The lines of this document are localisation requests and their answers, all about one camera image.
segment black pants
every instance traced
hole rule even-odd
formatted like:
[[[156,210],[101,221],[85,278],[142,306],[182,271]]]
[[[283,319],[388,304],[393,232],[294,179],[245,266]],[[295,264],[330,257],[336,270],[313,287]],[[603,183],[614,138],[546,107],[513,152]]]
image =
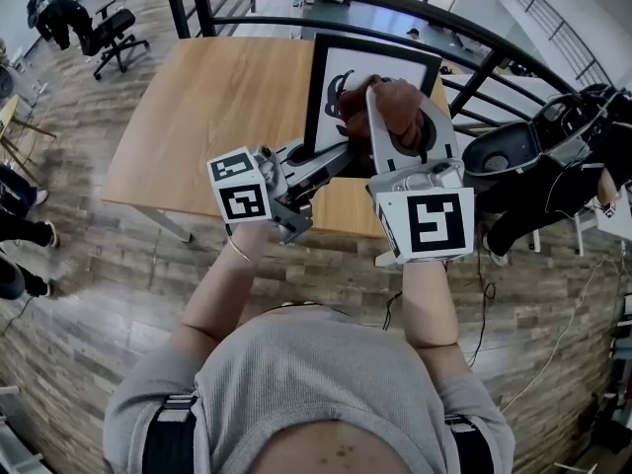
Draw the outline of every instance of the black pants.
[[[557,162],[543,156],[534,168],[501,179],[477,195],[477,209],[505,213],[487,234],[490,249],[502,256],[520,237],[567,215],[573,216],[596,194],[600,173],[600,169],[583,172],[579,166],[565,171]]]
[[[14,216],[8,212],[0,210],[0,242],[11,240],[30,241],[45,247],[52,239],[52,229],[42,222],[33,223],[27,219]],[[34,276],[29,271],[20,267],[24,276],[26,292],[30,295],[44,295],[47,286],[39,276]],[[0,281],[5,278],[4,273],[8,272],[4,266],[0,266]]]
[[[0,165],[0,185],[12,193],[2,193],[0,206],[16,216],[26,216],[36,201],[38,189],[6,165]]]

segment framed picture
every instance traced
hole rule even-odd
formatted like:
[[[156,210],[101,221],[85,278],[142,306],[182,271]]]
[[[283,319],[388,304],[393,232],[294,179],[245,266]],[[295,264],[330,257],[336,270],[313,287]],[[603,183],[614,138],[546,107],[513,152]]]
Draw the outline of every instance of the framed picture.
[[[307,102],[304,156],[313,156],[347,141],[338,97],[357,88],[370,75],[404,79],[428,97],[441,57],[397,45],[343,36],[317,35]]]

